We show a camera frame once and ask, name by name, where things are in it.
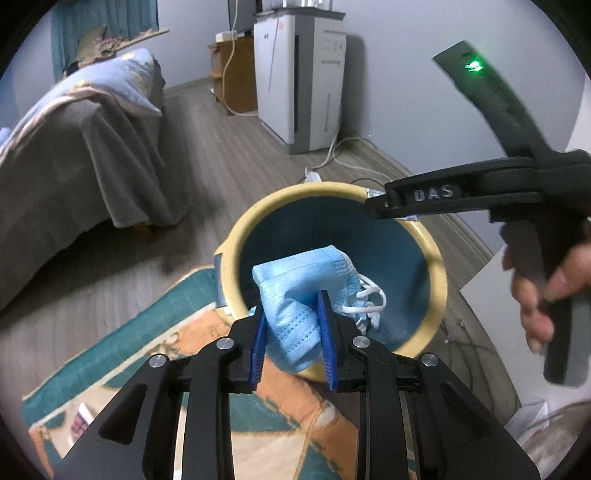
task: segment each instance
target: wooden floor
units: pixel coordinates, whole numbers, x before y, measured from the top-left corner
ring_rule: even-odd
[[[371,146],[350,143],[355,145],[343,152],[343,161],[392,178],[404,174]],[[155,302],[184,273],[210,264],[241,214],[271,192],[297,183],[305,166],[317,165],[326,156],[326,151],[284,154],[257,118],[227,117],[206,82],[168,94],[161,149],[168,162],[186,164],[192,203],[188,217],[161,231],[149,245],[130,229],[98,225],[48,262],[0,312],[0,414],[27,452],[33,449],[20,416],[24,394]],[[350,182],[369,176],[384,181],[337,164],[319,173],[324,180]],[[441,329],[429,348],[505,422],[518,406],[515,390],[459,294],[488,255],[450,216],[433,216],[423,223],[441,249],[449,276],[447,333]]]

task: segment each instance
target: bed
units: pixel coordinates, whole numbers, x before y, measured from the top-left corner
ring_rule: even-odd
[[[158,152],[164,80],[135,50],[62,80],[0,147],[0,309],[78,235],[170,226],[189,207]]]

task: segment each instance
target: yellow bowl rim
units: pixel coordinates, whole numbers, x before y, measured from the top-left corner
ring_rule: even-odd
[[[335,196],[363,202],[367,198],[367,189],[357,185],[332,181],[293,185],[271,193],[256,202],[235,223],[226,240],[216,251],[216,255],[223,254],[220,263],[220,282],[226,300],[226,306],[222,308],[225,313],[224,317],[234,321],[248,315],[248,308],[240,293],[238,268],[242,246],[255,225],[271,212],[288,203],[303,198],[320,196]],[[441,252],[423,224],[406,220],[397,221],[412,235],[421,249],[427,262],[430,279],[429,307],[425,316],[413,335],[394,352],[399,355],[416,357],[431,341],[443,319],[447,303],[447,275]],[[312,371],[304,371],[300,374],[311,380],[317,380],[317,377],[322,372],[320,380],[323,381],[324,375],[321,364],[320,369],[313,366],[307,370]]]

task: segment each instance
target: gray blanket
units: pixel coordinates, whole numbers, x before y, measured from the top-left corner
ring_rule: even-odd
[[[161,108],[158,73],[151,101]],[[0,168],[0,309],[35,272],[101,221],[176,224],[186,193],[158,152],[159,118],[132,119],[110,96],[60,107]]]

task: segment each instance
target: curtain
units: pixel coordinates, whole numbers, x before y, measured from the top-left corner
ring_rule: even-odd
[[[51,55],[56,81],[76,58],[79,41],[91,28],[106,25],[105,37],[135,38],[158,30],[157,0],[60,0],[51,14]]]

